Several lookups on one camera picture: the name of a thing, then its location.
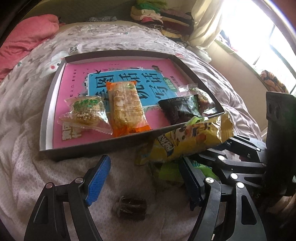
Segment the orange biscuit snack packet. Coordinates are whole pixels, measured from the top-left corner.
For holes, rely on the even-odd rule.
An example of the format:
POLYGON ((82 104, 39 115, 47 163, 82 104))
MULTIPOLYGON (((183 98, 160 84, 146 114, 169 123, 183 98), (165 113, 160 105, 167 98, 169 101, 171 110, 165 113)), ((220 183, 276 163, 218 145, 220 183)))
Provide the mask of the orange biscuit snack packet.
POLYGON ((132 133, 150 131, 136 81, 107 82, 113 135, 122 137, 132 133))

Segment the dark green seaweed packet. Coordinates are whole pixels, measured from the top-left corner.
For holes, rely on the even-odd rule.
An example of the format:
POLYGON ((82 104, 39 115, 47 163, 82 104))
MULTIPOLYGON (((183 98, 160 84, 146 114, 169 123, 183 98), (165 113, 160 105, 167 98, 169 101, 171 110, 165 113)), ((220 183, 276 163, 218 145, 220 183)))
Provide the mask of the dark green seaweed packet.
POLYGON ((199 97, 197 95, 179 96, 158 101, 171 125, 185 123, 193 117, 201 118, 199 97))

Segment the pink Chinese workbook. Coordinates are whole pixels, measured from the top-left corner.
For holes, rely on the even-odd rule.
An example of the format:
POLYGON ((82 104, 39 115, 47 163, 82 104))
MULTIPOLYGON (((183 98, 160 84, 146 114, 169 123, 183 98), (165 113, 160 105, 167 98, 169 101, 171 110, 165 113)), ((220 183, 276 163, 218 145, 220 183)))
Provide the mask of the pink Chinese workbook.
POLYGON ((159 102, 190 80, 169 59, 67 63, 55 105, 53 149, 170 125, 159 102))

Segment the cream curtain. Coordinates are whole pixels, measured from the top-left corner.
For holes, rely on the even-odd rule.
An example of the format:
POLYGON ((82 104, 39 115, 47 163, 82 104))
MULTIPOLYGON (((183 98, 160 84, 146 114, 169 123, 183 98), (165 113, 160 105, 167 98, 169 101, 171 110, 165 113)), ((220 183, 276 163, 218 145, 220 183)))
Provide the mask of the cream curtain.
POLYGON ((192 47, 207 49, 221 31, 222 0, 196 1, 192 8, 193 32, 189 36, 192 47))

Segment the dark patterned pillow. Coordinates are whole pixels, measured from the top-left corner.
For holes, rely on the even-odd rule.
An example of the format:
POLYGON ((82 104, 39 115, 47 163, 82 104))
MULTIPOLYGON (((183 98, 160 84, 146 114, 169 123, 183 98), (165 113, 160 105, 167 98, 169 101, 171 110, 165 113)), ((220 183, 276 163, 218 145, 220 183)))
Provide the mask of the dark patterned pillow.
POLYGON ((88 22, 115 22, 117 21, 116 16, 101 16, 101 17, 90 17, 88 22))

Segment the dark grey headboard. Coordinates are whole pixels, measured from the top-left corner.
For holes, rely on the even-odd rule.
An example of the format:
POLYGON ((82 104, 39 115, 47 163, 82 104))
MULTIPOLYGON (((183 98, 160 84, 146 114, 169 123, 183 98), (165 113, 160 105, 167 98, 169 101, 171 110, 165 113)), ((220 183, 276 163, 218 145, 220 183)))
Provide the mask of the dark grey headboard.
POLYGON ((52 14, 60 21, 71 24, 85 22, 91 17, 115 16, 118 20, 131 19, 130 10, 136 1, 98 1, 98 0, 55 0, 41 1, 32 8, 24 19, 52 14))

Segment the yellow chips snack bag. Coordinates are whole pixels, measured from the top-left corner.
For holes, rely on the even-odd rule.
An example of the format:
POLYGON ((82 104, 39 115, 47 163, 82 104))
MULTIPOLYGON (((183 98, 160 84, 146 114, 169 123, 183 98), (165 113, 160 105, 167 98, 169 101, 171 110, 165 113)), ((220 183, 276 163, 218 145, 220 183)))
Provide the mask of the yellow chips snack bag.
POLYGON ((166 163, 216 147, 234 135, 228 113, 214 118, 193 117, 182 127, 158 136, 137 154, 135 164, 166 163))

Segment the clear pastry packet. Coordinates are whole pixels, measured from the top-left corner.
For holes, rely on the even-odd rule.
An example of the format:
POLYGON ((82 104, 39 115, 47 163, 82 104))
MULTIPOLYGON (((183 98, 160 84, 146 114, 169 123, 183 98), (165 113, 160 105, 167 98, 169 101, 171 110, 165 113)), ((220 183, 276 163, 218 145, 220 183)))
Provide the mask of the clear pastry packet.
POLYGON ((196 109, 202 116, 209 116, 218 112, 213 99, 206 91, 201 90, 197 84, 180 86, 178 91, 181 96, 189 96, 191 100, 196 102, 196 109))

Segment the floral cloth on windowsill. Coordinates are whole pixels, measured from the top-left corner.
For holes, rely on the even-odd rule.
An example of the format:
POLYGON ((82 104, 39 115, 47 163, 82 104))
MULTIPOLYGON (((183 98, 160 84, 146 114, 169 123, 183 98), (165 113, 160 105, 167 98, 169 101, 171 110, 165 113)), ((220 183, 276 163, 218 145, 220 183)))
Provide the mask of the floral cloth on windowsill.
POLYGON ((264 70, 260 74, 260 77, 261 80, 267 85, 269 91, 289 94, 285 85, 282 84, 271 72, 264 70))

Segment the dark cardboard tray box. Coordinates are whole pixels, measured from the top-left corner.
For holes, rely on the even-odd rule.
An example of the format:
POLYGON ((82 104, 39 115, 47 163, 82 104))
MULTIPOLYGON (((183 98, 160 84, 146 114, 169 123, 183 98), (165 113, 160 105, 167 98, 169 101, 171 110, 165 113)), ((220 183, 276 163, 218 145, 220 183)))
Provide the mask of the dark cardboard tray box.
POLYGON ((65 57, 44 105, 39 149, 60 161, 135 146, 224 109, 178 57, 111 50, 65 57))

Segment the white crumpled cloth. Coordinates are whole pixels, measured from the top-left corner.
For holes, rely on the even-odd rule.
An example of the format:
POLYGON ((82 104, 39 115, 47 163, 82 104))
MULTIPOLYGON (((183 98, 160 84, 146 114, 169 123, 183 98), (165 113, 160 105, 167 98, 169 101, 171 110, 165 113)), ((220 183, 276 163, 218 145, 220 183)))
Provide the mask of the white crumpled cloth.
POLYGON ((188 42, 182 42, 182 44, 187 50, 193 52, 195 55, 197 55, 200 59, 202 59, 206 63, 210 63, 212 61, 211 57, 209 57, 208 55, 208 52, 205 51, 203 48, 192 47, 189 45, 188 42))

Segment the small dark brown candy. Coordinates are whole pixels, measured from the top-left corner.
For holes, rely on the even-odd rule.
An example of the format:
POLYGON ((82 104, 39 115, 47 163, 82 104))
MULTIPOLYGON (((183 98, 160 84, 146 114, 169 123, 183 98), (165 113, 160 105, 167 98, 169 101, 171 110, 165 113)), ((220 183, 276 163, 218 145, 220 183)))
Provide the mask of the small dark brown candy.
POLYGON ((118 218, 142 221, 145 220, 147 201, 137 197, 121 196, 112 210, 118 218))

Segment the clear rice cracker snack packet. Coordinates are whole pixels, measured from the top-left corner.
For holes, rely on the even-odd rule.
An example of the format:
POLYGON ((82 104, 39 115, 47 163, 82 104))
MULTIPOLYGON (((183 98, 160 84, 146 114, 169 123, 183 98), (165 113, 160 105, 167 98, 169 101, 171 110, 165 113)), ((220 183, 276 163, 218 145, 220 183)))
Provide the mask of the clear rice cracker snack packet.
POLYGON ((69 112, 59 116, 60 124, 67 123, 75 128, 95 130, 108 135, 113 134, 100 96, 81 96, 65 100, 69 112))

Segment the stack of folded clothes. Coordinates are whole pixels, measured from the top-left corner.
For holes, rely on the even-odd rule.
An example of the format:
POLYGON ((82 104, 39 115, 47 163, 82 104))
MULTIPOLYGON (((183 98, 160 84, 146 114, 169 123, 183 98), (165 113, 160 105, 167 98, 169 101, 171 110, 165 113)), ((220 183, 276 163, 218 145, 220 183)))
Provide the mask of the stack of folded clothes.
POLYGON ((157 29, 175 42, 185 42, 194 30, 190 12, 168 8, 167 1, 136 1, 130 17, 138 24, 157 29))

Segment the pink blanket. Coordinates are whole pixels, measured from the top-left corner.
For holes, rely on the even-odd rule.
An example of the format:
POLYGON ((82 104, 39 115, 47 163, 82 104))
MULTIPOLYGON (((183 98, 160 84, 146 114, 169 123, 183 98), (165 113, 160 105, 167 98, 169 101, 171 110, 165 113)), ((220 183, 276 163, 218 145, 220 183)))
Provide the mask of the pink blanket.
POLYGON ((19 22, 1 46, 1 80, 30 52, 66 25, 52 14, 33 16, 19 22))

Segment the green snack packet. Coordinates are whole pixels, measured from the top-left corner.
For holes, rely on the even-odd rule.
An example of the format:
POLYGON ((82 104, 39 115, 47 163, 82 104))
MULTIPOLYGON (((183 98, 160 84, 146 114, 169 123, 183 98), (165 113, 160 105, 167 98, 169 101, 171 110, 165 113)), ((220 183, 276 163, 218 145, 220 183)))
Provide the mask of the green snack packet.
MULTIPOLYGON (((211 177, 220 182, 220 179, 212 171, 212 168, 197 161, 191 161, 195 169, 201 170, 205 177, 211 177)), ((154 179, 154 186, 157 191, 164 191, 172 187, 181 187, 184 183, 179 172, 178 163, 149 163, 149 168, 154 179)))

